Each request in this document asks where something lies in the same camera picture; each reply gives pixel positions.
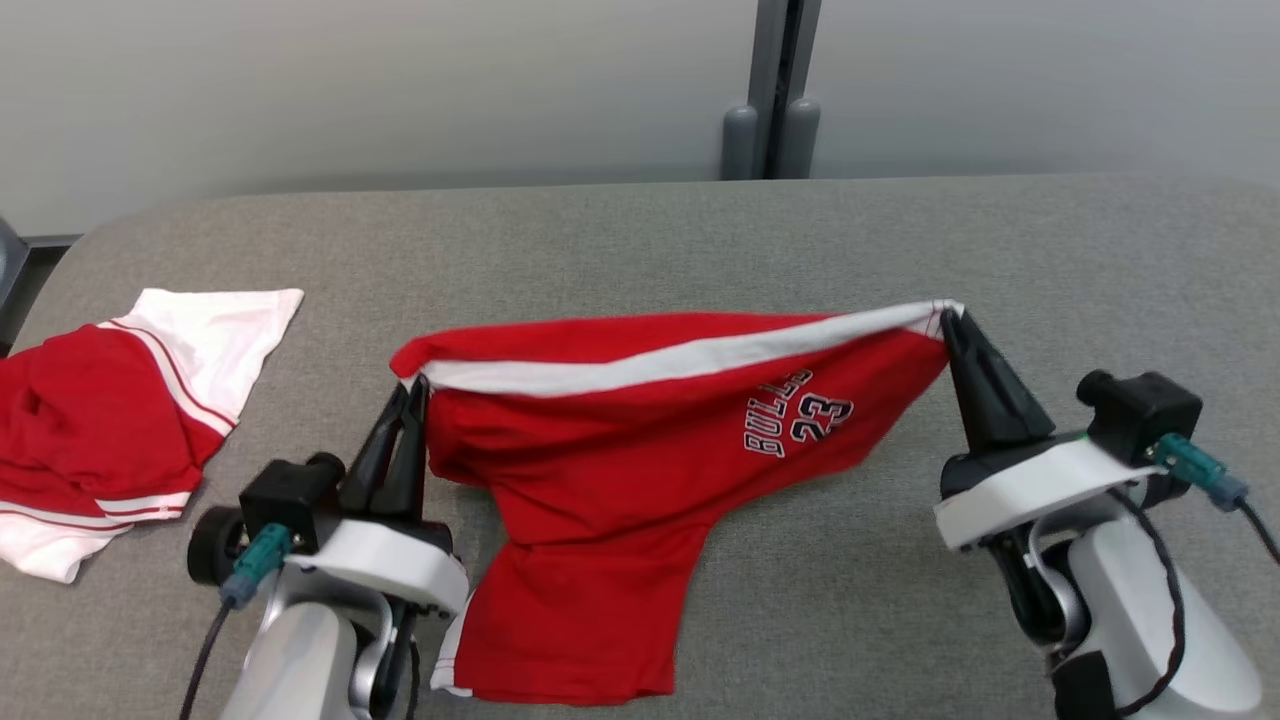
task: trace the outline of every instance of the red and white shirt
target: red and white shirt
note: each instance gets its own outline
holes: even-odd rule
[[[0,559],[69,583],[134,523],[182,515],[301,302],[145,290],[0,360]]]
[[[447,331],[392,360],[431,388],[431,470],[493,492],[511,541],[433,688],[609,705],[673,691],[685,589],[727,512],[860,462],[947,364],[952,301]]]

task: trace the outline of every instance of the black cable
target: black cable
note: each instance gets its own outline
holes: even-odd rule
[[[408,678],[408,710],[404,711],[404,720],[413,720],[413,714],[417,712],[419,683],[422,682],[422,657],[417,653],[417,638],[408,641],[408,671],[411,673]]]
[[[1267,552],[1271,553],[1271,560],[1275,560],[1276,565],[1280,565],[1280,547],[1276,547],[1276,538],[1271,537],[1271,530],[1267,529],[1262,518],[1258,518],[1258,514],[1253,511],[1253,506],[1249,505],[1249,502],[1243,497],[1235,501],[1235,506],[1239,507],[1240,512],[1244,512],[1244,516],[1249,519],[1249,524],[1253,525],[1253,532],[1258,533],[1258,539],[1262,541]]]
[[[205,644],[200,647],[196,666],[191,670],[191,680],[187,683],[187,697],[182,701],[182,712],[178,714],[178,720],[191,719],[191,708],[196,705],[196,691],[200,688],[200,676],[205,674],[205,665],[209,662],[209,653],[214,650],[214,641],[218,639],[218,633],[221,632],[223,623],[227,621],[227,616],[230,612],[230,601],[224,601],[223,606],[218,610],[218,615],[214,616],[214,624],[209,626],[209,632],[205,634]]]
[[[1187,611],[1183,607],[1183,591],[1178,587],[1178,571],[1174,570],[1174,561],[1169,556],[1169,548],[1165,547],[1165,541],[1160,537],[1160,532],[1156,530],[1156,527],[1151,524],[1149,519],[1147,519],[1147,514],[1143,512],[1142,509],[1134,503],[1134,501],[1129,500],[1128,495],[1116,489],[1110,489],[1107,493],[1116,498],[1116,501],[1119,501],[1120,505],[1123,505],[1124,509],[1128,510],[1135,520],[1138,520],[1138,525],[1140,525],[1142,530],[1147,533],[1148,538],[1151,538],[1151,544],[1156,548],[1156,557],[1158,557],[1160,564],[1165,566],[1165,578],[1169,582],[1169,598],[1174,601],[1174,648],[1169,651],[1169,667],[1146,694],[1124,707],[1116,708],[1116,714],[1125,717],[1138,712],[1151,701],[1156,700],[1160,693],[1165,692],[1169,683],[1174,680],[1174,675],[1178,674],[1178,669],[1183,666],[1183,656],[1187,655]]]

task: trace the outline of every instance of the green cable connector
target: green cable connector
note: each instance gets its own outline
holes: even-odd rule
[[[248,605],[257,594],[257,585],[284,565],[284,556],[292,550],[293,533],[279,523],[268,523],[236,560],[232,577],[218,588],[223,602],[234,610]]]
[[[1228,473],[1226,465],[1178,433],[1160,438],[1152,460],[1169,470],[1174,479],[1207,492],[1213,505],[1224,512],[1235,510],[1249,495],[1249,486]]]

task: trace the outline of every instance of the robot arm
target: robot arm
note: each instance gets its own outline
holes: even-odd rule
[[[260,580],[269,588],[221,717],[388,717],[417,618],[462,611],[470,585],[449,528],[421,519],[425,404],[421,379],[397,386],[349,471],[328,454],[305,465],[274,460],[238,509],[214,507],[197,523],[187,552],[193,580],[219,587],[234,607]],[[270,574],[246,575],[273,536],[283,547],[266,553]],[[374,621],[358,624],[352,614]]]
[[[1088,433],[1053,434],[972,315],[942,323],[969,452],[942,471],[938,530],[996,560],[1060,720],[1265,717],[1257,670],[1143,512],[1187,492],[1157,448],[1190,437],[1201,400],[1094,372],[1076,392]]]

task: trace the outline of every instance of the gray fabric surface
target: gray fabric surface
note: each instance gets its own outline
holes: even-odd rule
[[[1097,366],[1160,369],[1202,393],[1197,438],[1280,527],[1277,238],[1271,190],[1091,176],[274,196],[116,222],[70,250],[19,347],[123,314],[147,286],[307,296],[180,523],[118,538],[74,587],[0,566],[3,715],[175,716],[216,609],[186,577],[193,518],[234,502],[273,457],[349,460],[392,387],[390,354],[456,325],[955,297],[1060,427],[1087,421],[1074,388]],[[995,565],[948,555],[933,527],[938,471],[963,447],[945,377],[860,468],[717,527],[672,697],[566,710],[424,691],[420,717],[1051,717]],[[438,480],[428,497],[479,579],[503,542],[493,503]],[[1201,497],[1155,518],[1280,715],[1280,570],[1242,518]],[[197,716],[215,716],[257,621],[228,623]],[[428,664],[443,630],[421,626]]]

